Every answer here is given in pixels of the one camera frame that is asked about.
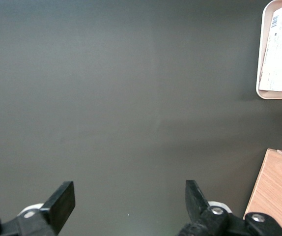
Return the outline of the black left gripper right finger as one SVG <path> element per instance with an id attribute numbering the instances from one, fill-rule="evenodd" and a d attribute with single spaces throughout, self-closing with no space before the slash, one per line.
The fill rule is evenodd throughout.
<path id="1" fill-rule="evenodd" d="M 194 180 L 186 181 L 186 209 L 190 223 L 179 236 L 247 236 L 244 220 L 236 217 L 224 203 L 208 201 Z"/>

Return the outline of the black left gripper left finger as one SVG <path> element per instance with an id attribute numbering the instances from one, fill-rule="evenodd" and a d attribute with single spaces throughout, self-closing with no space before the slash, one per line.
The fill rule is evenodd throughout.
<path id="1" fill-rule="evenodd" d="M 75 208 L 74 183 L 65 181 L 43 204 L 26 207 L 1 225 L 2 236 L 57 236 Z"/>

